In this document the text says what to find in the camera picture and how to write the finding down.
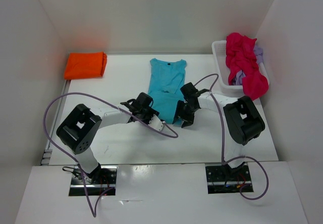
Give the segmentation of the orange t shirt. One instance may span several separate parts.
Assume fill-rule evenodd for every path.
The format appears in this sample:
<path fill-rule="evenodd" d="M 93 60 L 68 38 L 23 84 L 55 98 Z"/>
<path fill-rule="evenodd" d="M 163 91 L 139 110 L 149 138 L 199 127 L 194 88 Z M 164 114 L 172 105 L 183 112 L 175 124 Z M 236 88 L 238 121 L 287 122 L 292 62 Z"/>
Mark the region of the orange t shirt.
<path fill-rule="evenodd" d="M 107 65 L 107 55 L 96 53 L 70 53 L 64 72 L 65 80 L 101 78 Z"/>

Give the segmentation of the cyan t shirt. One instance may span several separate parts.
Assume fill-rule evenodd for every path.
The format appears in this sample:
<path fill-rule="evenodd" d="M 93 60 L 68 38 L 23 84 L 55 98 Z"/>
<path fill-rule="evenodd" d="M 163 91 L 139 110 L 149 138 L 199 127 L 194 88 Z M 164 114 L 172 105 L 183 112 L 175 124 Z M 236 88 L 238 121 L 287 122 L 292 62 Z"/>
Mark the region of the cyan t shirt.
<path fill-rule="evenodd" d="M 174 122 L 178 101 L 184 97 L 180 90 L 184 86 L 187 62 L 165 62 L 156 58 L 150 60 L 151 77 L 148 95 L 152 97 L 152 108 L 159 112 L 159 118 L 167 124 Z"/>

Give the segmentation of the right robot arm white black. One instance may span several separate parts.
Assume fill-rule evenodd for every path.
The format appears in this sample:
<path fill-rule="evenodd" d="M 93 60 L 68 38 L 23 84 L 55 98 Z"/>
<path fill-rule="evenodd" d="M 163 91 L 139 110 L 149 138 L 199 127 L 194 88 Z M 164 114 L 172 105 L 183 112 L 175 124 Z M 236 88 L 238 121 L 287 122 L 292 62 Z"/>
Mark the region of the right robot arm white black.
<path fill-rule="evenodd" d="M 228 97 L 212 93 L 208 89 L 197 90 L 192 83 L 181 87 L 184 99 L 177 103 L 174 121 L 181 120 L 182 128 L 193 125 L 195 112 L 206 109 L 219 114 L 221 124 L 221 174 L 233 180 L 239 167 L 246 161 L 243 147 L 260 136 L 265 123 L 252 99 Z"/>

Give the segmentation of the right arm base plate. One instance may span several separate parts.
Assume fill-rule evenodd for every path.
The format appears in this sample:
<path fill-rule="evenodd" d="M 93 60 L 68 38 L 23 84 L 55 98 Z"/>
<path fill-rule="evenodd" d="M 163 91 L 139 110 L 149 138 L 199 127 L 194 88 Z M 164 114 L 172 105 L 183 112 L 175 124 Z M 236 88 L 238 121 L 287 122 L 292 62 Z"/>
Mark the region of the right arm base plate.
<path fill-rule="evenodd" d="M 242 163 L 236 168 L 228 164 L 207 164 L 205 166 L 208 194 L 251 193 L 253 186 L 249 167 Z"/>

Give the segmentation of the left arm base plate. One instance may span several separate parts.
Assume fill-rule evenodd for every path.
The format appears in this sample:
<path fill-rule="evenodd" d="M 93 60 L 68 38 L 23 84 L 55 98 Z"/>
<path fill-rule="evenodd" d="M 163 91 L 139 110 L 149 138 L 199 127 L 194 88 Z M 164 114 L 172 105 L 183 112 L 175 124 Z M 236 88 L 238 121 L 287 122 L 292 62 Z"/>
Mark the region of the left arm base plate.
<path fill-rule="evenodd" d="M 90 177 L 84 173 L 84 178 L 81 176 L 81 171 L 77 166 L 73 168 L 64 166 L 63 171 L 71 173 L 71 182 L 69 187 L 69 196 L 79 197 L 85 196 L 84 184 L 89 196 L 114 196 L 116 194 L 117 181 L 117 166 L 102 166 L 99 173 Z"/>

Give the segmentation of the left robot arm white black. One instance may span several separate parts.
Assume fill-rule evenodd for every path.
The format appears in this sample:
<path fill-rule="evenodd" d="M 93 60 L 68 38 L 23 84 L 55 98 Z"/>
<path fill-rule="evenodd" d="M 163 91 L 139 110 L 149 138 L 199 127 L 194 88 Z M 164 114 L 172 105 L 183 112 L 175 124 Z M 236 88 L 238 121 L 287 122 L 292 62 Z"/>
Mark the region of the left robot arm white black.
<path fill-rule="evenodd" d="M 151 107 L 152 104 L 152 97 L 143 92 L 136 99 L 122 102 L 116 108 L 92 111 L 86 105 L 78 104 L 60 124 L 56 135 L 72 151 L 83 170 L 82 177 L 88 183 L 96 184 L 106 178 L 106 173 L 101 169 L 90 147 L 97 131 L 104 127 L 141 120 L 160 132 L 164 125 L 158 118 L 159 112 Z"/>

